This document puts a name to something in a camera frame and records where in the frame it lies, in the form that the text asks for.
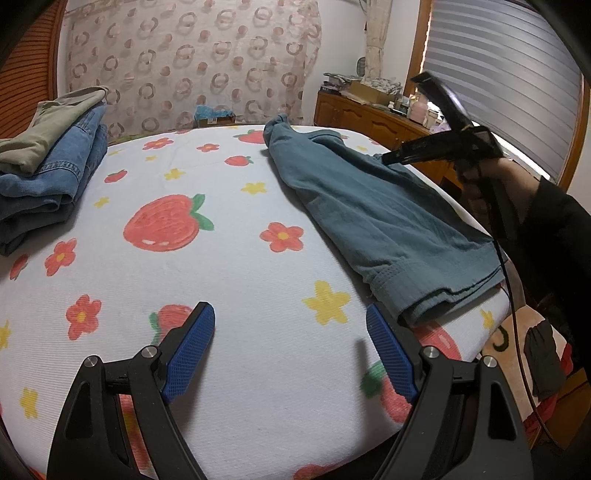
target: folded clothes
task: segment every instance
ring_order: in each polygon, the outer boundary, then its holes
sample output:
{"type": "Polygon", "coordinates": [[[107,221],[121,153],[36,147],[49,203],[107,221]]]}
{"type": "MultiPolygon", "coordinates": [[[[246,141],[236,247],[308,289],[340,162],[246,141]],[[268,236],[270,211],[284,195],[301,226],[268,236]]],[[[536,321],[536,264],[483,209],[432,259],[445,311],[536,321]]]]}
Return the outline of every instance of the folded clothes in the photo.
{"type": "Polygon", "coordinates": [[[0,176],[0,255],[9,255],[27,234],[64,222],[107,151],[99,125],[105,105],[82,115],[57,141],[32,177],[0,176]]]}
{"type": "Polygon", "coordinates": [[[0,139],[0,172],[33,175],[63,133],[102,101],[108,90],[104,86],[87,87],[39,102],[27,130],[14,138],[0,139]]]}
{"type": "Polygon", "coordinates": [[[351,150],[331,130],[299,134],[283,114],[263,137],[281,179],[395,318],[437,318],[503,280],[491,237],[406,167],[351,150]]]}

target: wooden cabinet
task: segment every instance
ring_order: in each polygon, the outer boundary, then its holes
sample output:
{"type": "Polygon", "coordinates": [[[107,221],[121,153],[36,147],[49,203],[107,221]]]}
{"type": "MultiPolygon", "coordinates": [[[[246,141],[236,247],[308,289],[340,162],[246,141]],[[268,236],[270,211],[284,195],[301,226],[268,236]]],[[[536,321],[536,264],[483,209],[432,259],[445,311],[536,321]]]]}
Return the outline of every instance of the wooden cabinet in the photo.
{"type": "MultiPolygon", "coordinates": [[[[367,135],[390,150],[402,142],[429,134],[422,125],[403,117],[384,112],[369,105],[361,105],[340,95],[319,92],[316,101],[314,124],[318,127],[345,128],[367,135]]],[[[428,161],[414,164],[436,184],[447,190],[452,184],[461,188],[453,165],[444,161],[428,161]]]]}

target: window blind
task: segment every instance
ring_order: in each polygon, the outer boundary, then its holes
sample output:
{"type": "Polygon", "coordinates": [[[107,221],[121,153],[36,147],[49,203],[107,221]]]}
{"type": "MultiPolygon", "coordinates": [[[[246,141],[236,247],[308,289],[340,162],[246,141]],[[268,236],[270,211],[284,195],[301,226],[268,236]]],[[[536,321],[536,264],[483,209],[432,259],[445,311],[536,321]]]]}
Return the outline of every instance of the window blind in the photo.
{"type": "Polygon", "coordinates": [[[475,122],[558,179],[581,73],[540,14],[507,0],[434,0],[423,70],[447,83],[475,122]]]}

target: black cable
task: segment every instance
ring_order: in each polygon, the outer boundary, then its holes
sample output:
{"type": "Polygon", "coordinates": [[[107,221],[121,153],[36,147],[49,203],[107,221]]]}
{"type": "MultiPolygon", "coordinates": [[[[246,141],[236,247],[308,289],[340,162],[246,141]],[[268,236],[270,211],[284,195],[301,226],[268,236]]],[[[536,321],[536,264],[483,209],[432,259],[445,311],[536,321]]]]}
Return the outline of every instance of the black cable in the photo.
{"type": "MultiPolygon", "coordinates": [[[[476,168],[478,170],[478,176],[482,179],[482,171],[480,170],[480,164],[476,163],[476,168]]],[[[492,226],[492,211],[491,206],[485,200],[486,205],[486,213],[488,215],[488,223],[492,226]]],[[[507,285],[507,296],[509,297],[509,305],[511,306],[511,316],[513,317],[513,333],[515,336],[515,350],[517,353],[517,362],[519,364],[519,371],[521,373],[521,379],[523,380],[523,386],[525,387],[525,393],[527,395],[527,399],[530,401],[530,406],[534,411],[535,418],[538,420],[540,427],[544,430],[546,436],[550,439],[550,441],[556,446],[556,448],[560,449],[561,451],[564,450],[559,443],[552,437],[552,434],[548,430],[546,423],[542,420],[538,412],[538,408],[535,406],[534,397],[531,394],[530,386],[527,383],[527,377],[525,376],[525,369],[523,367],[523,360],[521,359],[521,349],[519,348],[519,337],[517,332],[517,317],[515,315],[515,303],[513,302],[513,292],[511,291],[511,282],[509,281],[509,275],[507,274],[507,269],[505,268],[505,262],[503,261],[503,254],[501,252],[501,246],[499,245],[499,241],[492,236],[492,243],[495,246],[496,256],[499,258],[499,262],[501,263],[501,270],[503,271],[503,275],[505,276],[505,283],[507,285]]]]}

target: stacked fabric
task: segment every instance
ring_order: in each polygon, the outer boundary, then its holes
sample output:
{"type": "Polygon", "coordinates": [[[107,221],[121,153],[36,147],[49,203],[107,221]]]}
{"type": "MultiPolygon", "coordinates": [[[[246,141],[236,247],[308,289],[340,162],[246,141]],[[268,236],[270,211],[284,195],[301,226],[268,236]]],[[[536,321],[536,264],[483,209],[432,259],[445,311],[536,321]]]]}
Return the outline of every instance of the stacked fabric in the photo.
{"type": "Polygon", "coordinates": [[[107,150],[106,87],[40,102],[29,128],[0,140],[0,255],[65,222],[107,150]]]}

